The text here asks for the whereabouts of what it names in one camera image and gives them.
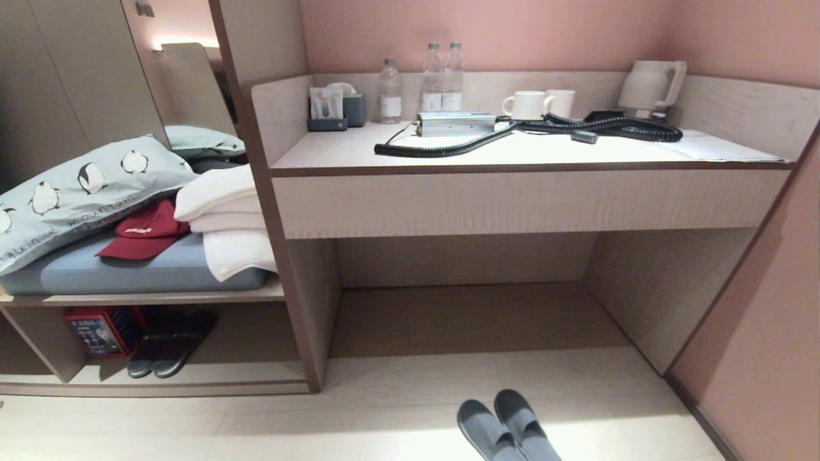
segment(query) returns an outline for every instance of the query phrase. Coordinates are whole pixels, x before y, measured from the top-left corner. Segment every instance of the mattress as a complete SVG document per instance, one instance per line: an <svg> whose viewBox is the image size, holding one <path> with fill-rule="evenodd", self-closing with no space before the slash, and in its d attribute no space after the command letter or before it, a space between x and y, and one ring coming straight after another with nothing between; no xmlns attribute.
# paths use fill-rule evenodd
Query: mattress
<svg viewBox="0 0 820 461"><path fill-rule="evenodd" d="M8 294L119 294L255 290L268 274L251 268L219 282L207 268L202 234L188 234L147 261L97 258L115 235L107 230L0 276Z"/></svg>

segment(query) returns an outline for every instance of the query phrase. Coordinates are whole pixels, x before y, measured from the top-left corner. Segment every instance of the water bottle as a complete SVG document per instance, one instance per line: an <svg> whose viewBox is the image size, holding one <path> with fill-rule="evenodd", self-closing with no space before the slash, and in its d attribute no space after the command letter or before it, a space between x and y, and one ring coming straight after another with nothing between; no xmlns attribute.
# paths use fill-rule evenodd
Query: water bottle
<svg viewBox="0 0 820 461"><path fill-rule="evenodd" d="M450 55L444 65L444 94L441 99L441 110L460 112L464 91L464 60L461 55L461 42L450 44Z"/></svg>
<svg viewBox="0 0 820 461"><path fill-rule="evenodd" d="M441 58L439 43L427 45L427 59L421 74L421 110L419 112L441 112Z"/></svg>
<svg viewBox="0 0 820 461"><path fill-rule="evenodd" d="M402 76L396 70L396 60L385 59L385 69L379 74L381 123L393 125L402 119Z"/></svg>

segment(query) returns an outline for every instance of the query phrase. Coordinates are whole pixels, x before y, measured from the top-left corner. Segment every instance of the coiled black cable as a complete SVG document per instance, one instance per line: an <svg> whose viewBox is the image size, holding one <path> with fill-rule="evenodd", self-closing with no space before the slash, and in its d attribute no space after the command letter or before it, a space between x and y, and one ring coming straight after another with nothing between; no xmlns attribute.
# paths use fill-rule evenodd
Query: coiled black cable
<svg viewBox="0 0 820 461"><path fill-rule="evenodd" d="M499 117L499 121L508 120ZM409 146L394 146L391 144L376 144L374 151L377 155L390 157L412 158L441 158L454 157L471 152L484 144L509 136L513 131L535 132L551 135L570 135L573 131L590 131L604 136L620 136L622 138L639 139L641 141L676 143L683 138L683 133L672 126L656 121L619 116L600 121L574 121L568 118L547 114L542 121L510 121L510 126L494 131L480 138L456 146L441 148L417 148Z"/></svg>

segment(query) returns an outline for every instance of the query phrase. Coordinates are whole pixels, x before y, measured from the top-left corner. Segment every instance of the bottle label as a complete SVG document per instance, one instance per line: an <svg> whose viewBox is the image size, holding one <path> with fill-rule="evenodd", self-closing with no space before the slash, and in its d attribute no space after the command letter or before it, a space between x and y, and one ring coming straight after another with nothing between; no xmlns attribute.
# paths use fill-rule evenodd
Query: bottle label
<svg viewBox="0 0 820 461"><path fill-rule="evenodd" d="M461 97L461 93L445 93L441 99L441 110L444 112L460 112Z"/></svg>
<svg viewBox="0 0 820 461"><path fill-rule="evenodd" d="M381 97L381 116L401 116L402 99L399 96Z"/></svg>
<svg viewBox="0 0 820 461"><path fill-rule="evenodd" d="M422 93L421 111L441 112L441 93Z"/></svg>

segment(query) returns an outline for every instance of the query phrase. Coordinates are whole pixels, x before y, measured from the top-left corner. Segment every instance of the red cap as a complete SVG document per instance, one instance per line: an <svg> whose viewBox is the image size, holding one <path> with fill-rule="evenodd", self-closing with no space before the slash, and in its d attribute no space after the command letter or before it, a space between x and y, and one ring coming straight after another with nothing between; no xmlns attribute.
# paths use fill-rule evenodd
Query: red cap
<svg viewBox="0 0 820 461"><path fill-rule="evenodd" d="M134 261L150 259L189 231L187 222L174 219L174 203L162 199L122 220L116 226L119 236L97 256Z"/></svg>

